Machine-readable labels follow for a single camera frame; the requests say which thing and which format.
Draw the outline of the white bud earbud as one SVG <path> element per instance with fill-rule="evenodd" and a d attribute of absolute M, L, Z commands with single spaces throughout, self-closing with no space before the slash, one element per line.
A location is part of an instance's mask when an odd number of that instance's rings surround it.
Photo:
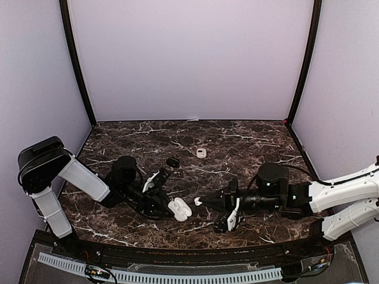
<path fill-rule="evenodd" d="M 195 203 L 196 206 L 200 206 L 202 204 L 202 202 L 200 201 L 199 198 L 195 198 L 194 199 L 194 203 Z"/>

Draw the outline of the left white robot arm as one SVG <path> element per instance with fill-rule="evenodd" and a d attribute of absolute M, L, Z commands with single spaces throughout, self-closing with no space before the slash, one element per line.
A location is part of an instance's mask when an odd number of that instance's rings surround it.
<path fill-rule="evenodd" d="M 174 217 L 169 209 L 171 200 L 163 190 L 170 172 L 162 167 L 144 179 L 132 156 L 117 158 L 106 177 L 101 177 L 70 152 L 59 137 L 52 136 L 22 150 L 17 162 L 18 183 L 71 258 L 83 254 L 83 244 L 72 236 L 73 225 L 62 209 L 60 195 L 52 188 L 55 179 L 70 183 L 105 208 L 127 204 L 149 220 Z"/>

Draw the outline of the white oval charging case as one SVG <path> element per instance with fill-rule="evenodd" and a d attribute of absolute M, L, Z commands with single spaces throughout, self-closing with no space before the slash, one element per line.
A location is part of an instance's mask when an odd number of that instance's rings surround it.
<path fill-rule="evenodd" d="M 186 221 L 192 216 L 192 210 L 181 198 L 175 198 L 168 203 L 168 208 L 174 213 L 174 218 L 179 222 Z"/>

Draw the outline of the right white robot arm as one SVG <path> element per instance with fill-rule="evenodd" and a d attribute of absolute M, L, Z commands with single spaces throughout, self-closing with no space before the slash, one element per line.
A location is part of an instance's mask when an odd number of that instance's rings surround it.
<path fill-rule="evenodd" d="M 309 257 L 324 249 L 325 239 L 334 241 L 378 216 L 378 163 L 337 179 L 322 181 L 314 177 L 295 185 L 289 183 L 290 169 L 289 164 L 264 163 L 246 190 L 241 191 L 234 178 L 223 189 L 197 197 L 194 202 L 221 212 L 214 224 L 220 233 L 235 230 L 242 211 L 277 210 L 284 218 L 300 220 L 347 204 L 344 210 L 311 224 L 312 236 L 302 244 L 302 251 Z"/>

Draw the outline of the black round charging case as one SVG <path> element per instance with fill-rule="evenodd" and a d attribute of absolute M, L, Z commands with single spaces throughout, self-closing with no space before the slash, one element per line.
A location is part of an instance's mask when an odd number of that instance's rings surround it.
<path fill-rule="evenodd" d="M 177 169 L 180 167 L 180 161 L 174 157 L 169 157 L 166 160 L 166 164 L 174 169 Z"/>

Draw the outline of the beige gold-rimmed charging case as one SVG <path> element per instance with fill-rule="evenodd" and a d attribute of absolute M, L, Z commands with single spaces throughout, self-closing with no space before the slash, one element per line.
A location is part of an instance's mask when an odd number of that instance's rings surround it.
<path fill-rule="evenodd" d="M 199 158 L 199 159 L 205 159 L 207 157 L 207 150 L 204 149 L 204 148 L 198 148 L 196 150 L 196 156 Z"/>

